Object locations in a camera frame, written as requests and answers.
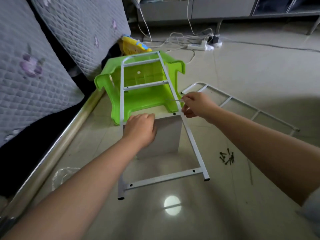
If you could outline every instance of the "cabinet leg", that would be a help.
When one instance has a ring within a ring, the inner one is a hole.
[[[313,33],[313,31],[316,30],[317,26],[320,24],[320,16],[318,18],[318,20],[314,23],[314,25],[312,26],[312,28],[307,32],[307,35],[311,35]]]
[[[221,23],[222,23],[222,19],[218,21],[217,26],[216,26],[216,30],[214,31],[214,35],[219,34]]]

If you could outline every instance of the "tile floor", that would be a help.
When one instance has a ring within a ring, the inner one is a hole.
[[[231,40],[320,50],[320,32],[308,37],[302,33],[307,29],[302,23],[224,24],[220,33]],[[162,40],[168,36],[152,29],[151,33]],[[161,49],[177,47],[164,45]],[[177,50],[169,54],[188,62],[193,52]],[[186,65],[186,74],[178,76],[178,89],[197,81],[209,83],[299,127],[297,138],[319,146],[319,57],[313,52],[225,42],[214,51],[196,51],[194,60]],[[206,93],[217,103],[225,99],[210,90]],[[229,103],[225,109],[248,118],[254,113],[237,103]],[[33,204],[52,190],[52,178],[58,169],[81,168],[119,139],[119,127],[113,125],[110,112],[111,103],[105,95]],[[262,115],[257,121],[290,132]],[[202,175],[196,175],[138,188],[126,192],[122,201],[117,199],[115,185],[84,239],[316,239],[306,221],[297,215],[299,206],[254,165],[251,184],[246,157],[217,128],[199,118],[189,119],[188,124],[211,180],[204,182]],[[219,159],[219,152],[227,148],[234,152],[233,165]],[[198,163],[182,130],[178,155],[134,159],[124,177],[140,180],[193,167]],[[180,205],[165,209],[177,203]]]

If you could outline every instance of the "white metal frame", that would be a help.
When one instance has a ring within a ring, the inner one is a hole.
[[[197,92],[202,92],[202,91],[205,90],[206,88],[211,88],[211,89],[213,89],[214,91],[216,91],[216,92],[218,92],[218,93],[220,93],[220,94],[223,94],[223,95],[227,96],[228,98],[219,106],[219,107],[221,107],[221,108],[222,108],[223,106],[225,106],[229,101],[235,100],[235,101],[237,101],[237,102],[239,102],[239,103],[241,103],[241,104],[243,104],[243,105],[246,105],[247,107],[250,107],[250,108],[256,110],[256,113],[255,113],[255,114],[251,117],[251,119],[250,119],[251,121],[253,121],[259,114],[264,114],[264,115],[266,115],[266,116],[268,116],[268,117],[270,117],[270,118],[272,118],[272,119],[274,119],[274,120],[276,120],[276,121],[278,121],[278,122],[280,122],[280,123],[282,123],[282,124],[290,127],[290,128],[292,129],[291,132],[289,133],[290,136],[293,136],[295,132],[300,131],[300,129],[298,129],[297,127],[295,127],[295,126],[293,126],[293,125],[291,125],[291,124],[289,124],[289,123],[287,123],[287,122],[285,122],[285,121],[283,121],[283,120],[281,120],[281,119],[278,119],[277,117],[274,117],[273,115],[271,115],[271,114],[269,114],[269,113],[267,113],[267,112],[261,111],[260,109],[257,109],[256,107],[254,107],[254,106],[252,106],[252,105],[250,105],[250,104],[248,104],[248,103],[246,103],[246,102],[244,102],[244,101],[242,101],[242,100],[240,100],[240,99],[238,99],[238,98],[236,98],[236,97],[234,97],[234,96],[231,96],[231,95],[227,94],[226,92],[223,92],[223,91],[221,91],[220,89],[218,89],[218,88],[216,88],[216,87],[214,87],[214,86],[211,86],[210,84],[207,84],[207,83],[202,82],[202,81],[199,81],[199,82],[196,82],[196,83],[194,83],[194,84],[191,84],[191,85],[188,86],[186,89],[184,89],[184,90],[181,92],[181,94],[186,94],[187,91],[189,91],[189,90],[190,90],[192,87],[194,87],[195,85],[203,85],[203,87],[200,88]],[[251,164],[250,164],[250,161],[249,161],[248,159],[247,159],[247,161],[248,161],[248,167],[249,167],[249,173],[250,173],[250,181],[251,181],[251,184],[253,185],[254,183],[253,183],[253,178],[252,178]]]
[[[145,60],[145,61],[132,62],[132,63],[125,63],[128,59],[130,59],[134,56],[146,56],[146,55],[151,55],[151,54],[157,54],[158,58]],[[161,62],[161,66],[162,66],[162,69],[165,73],[166,80],[124,87],[124,68],[125,67],[148,64],[148,63],[153,63],[153,62],[158,62],[158,61]],[[181,113],[181,106],[180,106],[178,96],[174,90],[174,86],[172,85],[172,82],[170,80],[168,71],[167,71],[165,64],[162,60],[162,57],[160,55],[160,52],[155,51],[155,52],[148,52],[148,53],[142,53],[142,54],[137,54],[137,55],[131,55],[129,57],[126,57],[122,61],[122,63],[121,63],[121,81],[120,81],[120,127],[122,129],[125,124],[124,123],[124,113],[125,113],[124,92],[129,91],[129,90],[133,90],[133,89],[146,88],[146,87],[158,86],[158,85],[163,85],[163,84],[169,84],[171,93],[172,93],[174,99],[176,100],[176,104],[178,107],[178,112],[176,113],[176,115],[180,115],[182,118],[183,125],[186,129],[187,135],[188,135],[190,143],[192,145],[192,149],[197,157],[197,160],[198,160],[200,167],[186,170],[186,171],[167,174],[167,175],[163,175],[160,177],[153,177],[153,178],[149,178],[149,179],[145,179],[145,180],[141,180],[141,181],[136,181],[136,182],[132,182],[132,183],[125,183],[123,180],[123,175],[121,174],[121,176],[118,180],[118,199],[119,200],[123,200],[125,198],[125,191],[126,190],[136,189],[136,188],[147,186],[147,185],[152,185],[152,184],[157,184],[157,183],[161,183],[161,182],[165,182],[165,181],[179,179],[179,178],[187,177],[190,175],[202,173],[205,181],[210,180],[209,174],[208,174],[206,166],[202,160],[202,157],[201,157],[200,152],[198,150],[197,144],[194,140],[194,137],[191,133],[189,126],[187,125],[186,117],[184,116],[183,113]]]

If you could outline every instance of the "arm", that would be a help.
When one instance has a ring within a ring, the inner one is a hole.
[[[154,140],[154,119],[154,114],[131,116],[120,141],[44,198],[3,240],[80,239],[130,160]]]
[[[320,149],[218,107],[204,93],[182,98],[187,118],[206,119],[275,185],[302,205],[320,186]]]

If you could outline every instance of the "green plastic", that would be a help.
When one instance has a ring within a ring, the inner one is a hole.
[[[185,73],[185,64],[181,60],[176,60],[166,53],[160,51],[160,55],[164,64],[168,68],[168,73],[175,92],[180,99],[178,93],[177,76],[178,72]],[[94,84],[101,90],[105,88],[111,103],[111,118],[116,125],[120,124],[120,73],[121,63],[128,56],[111,58],[106,63],[100,75],[94,79]],[[125,63],[151,60],[158,58],[158,54],[150,54],[144,56],[133,56]],[[166,75],[162,69],[161,62],[157,61],[149,64],[141,64],[124,68],[124,86],[134,86],[138,84],[152,83],[166,80]],[[147,109],[155,106],[164,105],[169,113],[178,111],[178,107],[174,99],[169,84],[139,88],[124,92],[124,121],[130,116],[131,112],[141,109]]]

